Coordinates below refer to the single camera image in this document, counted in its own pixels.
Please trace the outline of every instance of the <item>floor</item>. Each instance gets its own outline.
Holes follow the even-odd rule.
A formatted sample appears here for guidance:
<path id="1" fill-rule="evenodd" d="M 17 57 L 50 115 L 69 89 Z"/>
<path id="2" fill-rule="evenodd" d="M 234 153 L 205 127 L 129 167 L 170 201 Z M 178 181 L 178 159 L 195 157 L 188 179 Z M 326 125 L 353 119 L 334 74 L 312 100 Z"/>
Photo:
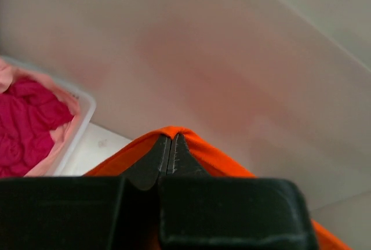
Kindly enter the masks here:
<path id="1" fill-rule="evenodd" d="M 62 175 L 83 175 L 130 142 L 130 139 L 89 124 Z M 371 229 L 370 206 L 371 192 L 313 210 L 311 214 L 352 249 L 366 250 L 371 249 L 371 240 L 365 239 Z"/>

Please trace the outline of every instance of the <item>orange cloth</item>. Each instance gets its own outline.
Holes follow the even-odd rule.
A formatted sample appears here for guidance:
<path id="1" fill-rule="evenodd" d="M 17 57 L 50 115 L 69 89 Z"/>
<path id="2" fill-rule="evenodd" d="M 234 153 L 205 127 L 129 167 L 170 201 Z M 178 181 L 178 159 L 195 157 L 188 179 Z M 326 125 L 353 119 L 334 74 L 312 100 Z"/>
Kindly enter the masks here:
<path id="1" fill-rule="evenodd" d="M 169 126 L 149 132 L 142 137 L 132 141 L 126 147 L 115 153 L 112 157 L 105 160 L 97 167 L 89 171 L 87 176 L 115 176 L 119 175 L 142 156 L 144 156 L 157 141 L 159 135 L 164 134 L 171 139 L 177 133 L 182 133 L 187 141 L 191 154 L 198 162 L 213 176 L 236 176 L 236 177 L 255 177 L 240 164 L 229 156 L 209 145 L 193 131 Z M 328 232 L 320 224 L 312 221 L 316 231 L 321 250 L 351 250 L 337 237 Z"/>

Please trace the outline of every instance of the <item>orange fabric edge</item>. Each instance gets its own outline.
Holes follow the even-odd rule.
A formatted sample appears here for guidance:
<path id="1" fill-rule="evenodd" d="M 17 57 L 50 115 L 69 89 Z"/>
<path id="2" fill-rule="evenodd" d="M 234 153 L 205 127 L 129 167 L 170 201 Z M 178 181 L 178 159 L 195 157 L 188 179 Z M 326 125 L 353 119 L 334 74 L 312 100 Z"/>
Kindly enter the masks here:
<path id="1" fill-rule="evenodd" d="M 132 166 L 154 145 L 160 134 L 173 139 L 177 133 L 182 133 L 187 141 L 191 154 L 213 176 L 256 177 L 243 166 L 231 159 L 219 149 L 209 145 L 193 131 L 175 126 L 161 128 L 135 139 L 112 157 L 86 173 L 86 176 L 118 175 Z M 321 250 L 351 250 L 332 233 L 319 223 L 312 220 Z"/>

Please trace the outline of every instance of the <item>white surface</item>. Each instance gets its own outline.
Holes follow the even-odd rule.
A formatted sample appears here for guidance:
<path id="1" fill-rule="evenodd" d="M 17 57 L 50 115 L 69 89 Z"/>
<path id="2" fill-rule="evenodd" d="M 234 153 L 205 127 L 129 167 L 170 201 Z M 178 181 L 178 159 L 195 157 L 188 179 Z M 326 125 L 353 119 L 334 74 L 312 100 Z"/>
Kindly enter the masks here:
<path id="1" fill-rule="evenodd" d="M 371 249 L 371 192 L 311 212 L 312 217 L 352 249 Z"/>
<path id="2" fill-rule="evenodd" d="M 110 130 L 191 128 L 312 210 L 371 190 L 371 74 L 279 0 L 0 0 L 0 29 L 4 52 L 94 94 Z"/>
<path id="3" fill-rule="evenodd" d="M 61 175 L 83 175 L 130 142 L 127 138 L 90 123 Z"/>
<path id="4" fill-rule="evenodd" d="M 284 0 L 371 68 L 371 0 Z"/>
<path id="5" fill-rule="evenodd" d="M 47 74 L 39 67 L 36 67 L 30 63 L 23 63 L 21 61 L 6 56 L 2 56 L 2 58 L 8 63 L 13 64 L 14 66 Z M 46 173 L 47 176 L 58 176 L 63 170 L 66 163 L 69 161 L 72 152 L 80 141 L 81 136 L 83 135 L 90 119 L 92 118 L 92 115 L 94 114 L 94 111 L 96 109 L 96 102 L 91 95 L 83 92 L 75 85 L 53 76 L 52 78 L 56 84 L 61 86 L 64 90 L 70 92 L 78 100 L 80 106 L 79 121 L 75 125 L 75 128 L 72 130 L 71 136 L 68 137 L 65 144 L 63 145 L 63 148 L 60 150 L 57 157 L 55 158 L 52 166 Z"/>

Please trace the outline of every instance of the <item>black plastic part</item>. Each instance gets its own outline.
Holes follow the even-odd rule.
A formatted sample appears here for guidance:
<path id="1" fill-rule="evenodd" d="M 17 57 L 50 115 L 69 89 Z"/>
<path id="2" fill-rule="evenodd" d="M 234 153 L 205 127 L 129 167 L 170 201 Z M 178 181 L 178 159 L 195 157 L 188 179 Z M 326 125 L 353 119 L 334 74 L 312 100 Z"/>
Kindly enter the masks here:
<path id="1" fill-rule="evenodd" d="M 171 144 L 169 137 L 160 135 L 152 149 L 121 176 L 129 179 L 137 188 L 149 190 L 167 168 Z"/>
<path id="2" fill-rule="evenodd" d="M 181 133 L 177 134 L 172 142 L 167 175 L 210 176 L 205 168 L 192 156 L 186 139 Z"/>
<path id="3" fill-rule="evenodd" d="M 147 191 L 126 183 L 112 250 L 153 249 L 159 225 L 157 186 Z"/>
<path id="4" fill-rule="evenodd" d="M 319 249 L 304 198 L 286 180 L 166 177 L 159 196 L 163 250 Z"/>
<path id="5" fill-rule="evenodd" d="M 125 183 L 121 177 L 2 179 L 0 249 L 111 249 Z"/>

